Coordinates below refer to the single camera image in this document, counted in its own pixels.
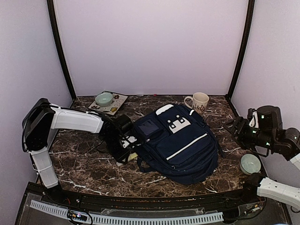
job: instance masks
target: brown marble surface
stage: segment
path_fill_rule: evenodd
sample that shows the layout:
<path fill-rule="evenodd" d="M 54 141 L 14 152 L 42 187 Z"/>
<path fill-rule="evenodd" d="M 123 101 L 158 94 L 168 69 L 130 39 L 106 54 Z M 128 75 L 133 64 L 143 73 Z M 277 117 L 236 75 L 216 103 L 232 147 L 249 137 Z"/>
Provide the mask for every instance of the brown marble surface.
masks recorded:
<path fill-rule="evenodd" d="M 126 114 L 132 121 L 168 104 L 182 104 L 184 96 L 129 96 L 114 115 Z M 78 97 L 73 108 L 87 110 L 94 97 Z M 205 120 L 220 142 L 226 158 L 219 156 L 219 166 L 205 182 L 181 185 L 157 172 L 139 172 L 136 160 L 118 167 L 98 135 L 74 130 L 60 130 L 50 150 L 51 159 L 62 187 L 82 193 L 124 197 L 179 197 L 226 192 L 242 188 L 247 178 L 240 170 L 240 159 L 248 153 L 222 128 L 234 118 L 223 96 L 211 96 Z"/>

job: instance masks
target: mug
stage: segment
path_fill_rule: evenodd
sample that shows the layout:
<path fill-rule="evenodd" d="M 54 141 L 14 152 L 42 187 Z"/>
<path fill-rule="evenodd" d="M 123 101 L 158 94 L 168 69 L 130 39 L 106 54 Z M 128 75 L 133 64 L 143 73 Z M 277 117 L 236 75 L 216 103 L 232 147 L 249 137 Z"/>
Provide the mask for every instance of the mug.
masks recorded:
<path fill-rule="evenodd" d="M 192 106 L 190 106 L 186 103 L 187 99 L 191 99 L 193 101 Z M 184 98 L 184 104 L 186 104 L 187 107 L 194 109 L 198 114 L 201 115 L 202 113 L 204 113 L 209 99 L 210 99 L 210 97 L 208 97 L 208 95 L 206 95 L 202 92 L 197 92 L 197 93 L 193 94 L 193 97 L 186 96 Z"/>

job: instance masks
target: square plate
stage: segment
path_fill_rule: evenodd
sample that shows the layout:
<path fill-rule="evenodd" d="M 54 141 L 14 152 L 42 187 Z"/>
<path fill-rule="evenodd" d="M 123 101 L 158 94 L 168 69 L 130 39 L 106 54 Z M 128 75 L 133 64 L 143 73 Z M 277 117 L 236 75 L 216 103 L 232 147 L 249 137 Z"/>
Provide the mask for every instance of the square plate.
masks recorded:
<path fill-rule="evenodd" d="M 109 115 L 114 115 L 116 112 L 119 110 L 119 108 L 123 105 L 123 103 L 126 101 L 128 96 L 126 95 L 121 95 L 117 93 L 112 93 L 109 91 L 103 91 L 103 93 L 111 93 L 113 96 L 112 103 L 109 106 L 106 107 L 101 107 L 97 105 L 95 101 L 93 101 L 92 104 L 90 104 L 89 109 L 93 109 L 99 112 L 103 112 Z"/>

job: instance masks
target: bowl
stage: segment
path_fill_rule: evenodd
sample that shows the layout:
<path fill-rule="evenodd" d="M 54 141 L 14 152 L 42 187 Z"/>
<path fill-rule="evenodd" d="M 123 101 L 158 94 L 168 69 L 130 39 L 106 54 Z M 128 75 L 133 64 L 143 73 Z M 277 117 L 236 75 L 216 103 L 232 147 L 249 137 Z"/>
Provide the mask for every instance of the bowl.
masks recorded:
<path fill-rule="evenodd" d="M 261 170 L 261 167 L 261 162 L 255 155 L 246 154 L 240 160 L 240 169 L 246 175 L 258 173 Z"/>
<path fill-rule="evenodd" d="M 106 107 L 112 103 L 113 95 L 111 93 L 105 92 L 100 95 L 97 95 L 97 97 L 95 98 L 95 101 L 96 101 L 97 105 Z"/>

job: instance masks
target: navy blue backpack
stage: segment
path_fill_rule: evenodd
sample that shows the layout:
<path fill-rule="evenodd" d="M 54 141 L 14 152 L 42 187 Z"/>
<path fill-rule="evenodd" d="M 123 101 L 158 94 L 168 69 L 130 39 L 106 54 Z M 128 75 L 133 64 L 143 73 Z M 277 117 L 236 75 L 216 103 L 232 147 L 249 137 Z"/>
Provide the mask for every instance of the navy blue backpack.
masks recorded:
<path fill-rule="evenodd" d="M 134 148 L 141 172 L 157 171 L 178 183 L 195 184 L 218 166 L 222 150 L 214 134 L 202 116 L 186 106 L 165 105 L 136 121 L 134 130 L 142 143 Z"/>

